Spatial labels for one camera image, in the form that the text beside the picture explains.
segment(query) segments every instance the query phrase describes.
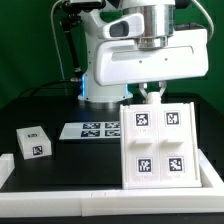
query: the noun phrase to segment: metal cylinder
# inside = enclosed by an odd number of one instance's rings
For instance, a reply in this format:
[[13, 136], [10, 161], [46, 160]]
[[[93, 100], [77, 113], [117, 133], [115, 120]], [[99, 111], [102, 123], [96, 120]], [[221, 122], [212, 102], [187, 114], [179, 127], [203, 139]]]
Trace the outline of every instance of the metal cylinder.
[[173, 35], [173, 5], [151, 5], [124, 9], [123, 14], [141, 13], [144, 16], [145, 32], [138, 39], [139, 49], [162, 48]]

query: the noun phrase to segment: white cube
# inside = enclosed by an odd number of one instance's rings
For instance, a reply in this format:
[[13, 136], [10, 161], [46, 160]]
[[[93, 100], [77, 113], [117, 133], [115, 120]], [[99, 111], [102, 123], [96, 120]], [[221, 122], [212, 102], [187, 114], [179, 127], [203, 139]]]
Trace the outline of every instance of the white cube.
[[52, 155], [51, 142], [42, 127], [22, 128], [16, 132], [24, 159]]

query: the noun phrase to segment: black table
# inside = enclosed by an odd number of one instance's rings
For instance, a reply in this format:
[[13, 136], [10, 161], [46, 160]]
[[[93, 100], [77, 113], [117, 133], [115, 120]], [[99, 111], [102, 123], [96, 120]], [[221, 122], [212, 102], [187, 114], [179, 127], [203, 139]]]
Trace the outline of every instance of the black table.
[[[136, 97], [134, 103], [141, 101]], [[168, 94], [164, 103], [195, 103], [199, 148], [224, 177], [224, 117], [192, 94]], [[118, 121], [119, 109], [81, 107], [72, 97], [26, 97], [0, 111], [0, 152], [13, 153], [15, 171], [1, 192], [121, 189], [120, 140], [59, 141], [67, 122]], [[24, 161], [16, 129], [42, 126], [52, 142], [52, 156]], [[0, 223], [223, 223], [224, 214], [173, 214], [106, 217], [0, 219]]]

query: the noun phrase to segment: cable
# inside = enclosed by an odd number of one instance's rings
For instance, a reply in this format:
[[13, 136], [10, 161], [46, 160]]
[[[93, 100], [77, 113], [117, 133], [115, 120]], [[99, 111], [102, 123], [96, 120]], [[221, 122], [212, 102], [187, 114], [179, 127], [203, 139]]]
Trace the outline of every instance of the cable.
[[197, 0], [191, 0], [191, 1], [198, 7], [198, 9], [204, 14], [206, 19], [208, 20], [208, 23], [210, 25], [210, 34], [208, 35], [208, 41], [210, 41], [213, 37], [214, 30], [215, 30], [214, 23], [213, 23], [211, 17], [209, 16], [209, 14], [207, 13], [207, 11]]
[[32, 91], [29, 94], [29, 96], [32, 97], [39, 90], [42, 90], [42, 89], [71, 89], [70, 87], [53, 87], [53, 88], [50, 88], [49, 87], [49, 86], [52, 86], [52, 85], [58, 85], [58, 84], [64, 84], [64, 83], [69, 83], [69, 84], [72, 84], [74, 86], [74, 84], [79, 84], [80, 83], [80, 80], [78, 80], [78, 79], [72, 79], [72, 80], [61, 80], [61, 81], [49, 82], [49, 83], [43, 84], [43, 85], [41, 85], [39, 87], [34, 87], [34, 88], [29, 88], [29, 89], [24, 90], [23, 92], [21, 92], [18, 95], [18, 98], [22, 97], [25, 93], [27, 93], [29, 91]]
[[54, 11], [55, 11], [55, 8], [57, 7], [57, 5], [59, 3], [62, 3], [62, 1], [63, 0], [58, 0], [57, 2], [55, 2], [51, 9], [51, 28], [52, 28], [54, 43], [55, 43], [55, 47], [56, 47], [56, 51], [57, 51], [57, 55], [58, 55], [59, 64], [60, 64], [61, 76], [62, 76], [62, 79], [65, 80], [64, 68], [63, 68], [63, 64], [62, 64], [62, 60], [61, 60], [61, 55], [60, 55], [60, 51], [59, 51], [59, 47], [58, 47], [58, 41], [57, 41], [57, 36], [56, 36], [55, 26], [54, 26]]

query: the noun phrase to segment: white box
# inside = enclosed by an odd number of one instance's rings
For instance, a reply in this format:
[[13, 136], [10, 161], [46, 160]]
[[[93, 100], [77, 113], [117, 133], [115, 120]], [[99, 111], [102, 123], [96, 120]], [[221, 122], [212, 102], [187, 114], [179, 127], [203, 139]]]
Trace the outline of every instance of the white box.
[[42, 127], [22, 128], [16, 132], [24, 159], [52, 155], [51, 142]]
[[201, 187], [194, 105], [121, 106], [124, 189]]

